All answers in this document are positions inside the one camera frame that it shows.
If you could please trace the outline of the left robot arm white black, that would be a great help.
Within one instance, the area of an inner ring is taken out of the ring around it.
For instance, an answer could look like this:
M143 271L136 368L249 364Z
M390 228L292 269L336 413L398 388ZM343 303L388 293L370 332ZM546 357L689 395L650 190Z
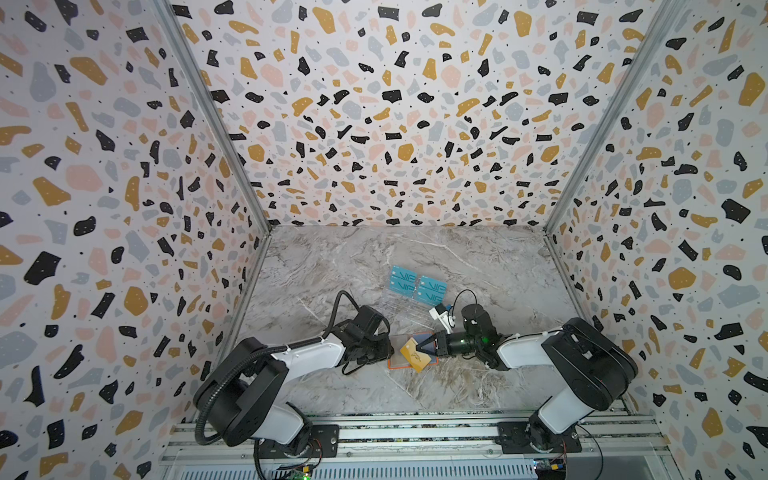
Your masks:
M254 337L240 341L194 395L195 441L201 446L270 441L297 457L312 441L311 420L293 404L277 402L283 387L311 373L340 368L345 374L389 359L390 322L364 305L327 333L280 346Z

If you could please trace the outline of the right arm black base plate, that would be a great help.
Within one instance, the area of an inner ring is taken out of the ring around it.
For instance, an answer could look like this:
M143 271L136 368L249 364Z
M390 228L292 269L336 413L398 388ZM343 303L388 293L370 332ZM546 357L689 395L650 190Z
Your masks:
M543 424L530 425L523 421L498 423L495 443L504 454L563 455L582 452L581 442L573 427L556 434Z

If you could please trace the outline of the orange card holder wallet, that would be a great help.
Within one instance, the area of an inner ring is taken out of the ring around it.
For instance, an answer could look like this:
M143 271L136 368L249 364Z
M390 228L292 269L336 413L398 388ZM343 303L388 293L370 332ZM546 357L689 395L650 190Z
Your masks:
M399 370L399 369L412 369L407 362L405 361L404 357L400 353L400 349L404 346L405 342L410 338L413 337L416 342L418 343L420 340L432 335L431 332L422 332L422 333L415 333L415 334L398 334L391 338L391 345L394 348L394 353L388 360L388 368L390 370ZM439 359L436 356L431 356L432 362L428 365L438 365Z

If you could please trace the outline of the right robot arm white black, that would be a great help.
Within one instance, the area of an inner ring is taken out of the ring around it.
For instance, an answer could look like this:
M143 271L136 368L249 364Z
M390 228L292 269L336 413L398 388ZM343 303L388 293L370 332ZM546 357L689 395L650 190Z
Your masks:
M578 317L553 330L501 335L488 311L475 303L462 309L462 321L461 331L435 332L417 342L414 351L437 358L469 356L497 371L550 366L565 382L522 430L524 441L538 452L551 452L582 419L608 410L638 374L627 353Z

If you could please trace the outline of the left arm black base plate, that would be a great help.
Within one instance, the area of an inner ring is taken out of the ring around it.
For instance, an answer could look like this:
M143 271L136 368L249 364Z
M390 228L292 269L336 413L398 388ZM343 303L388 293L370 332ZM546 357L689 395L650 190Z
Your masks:
M338 424L313 424L303 427L296 438L286 445L274 440L260 440L254 453L260 459L305 460L308 458L335 458L339 446Z

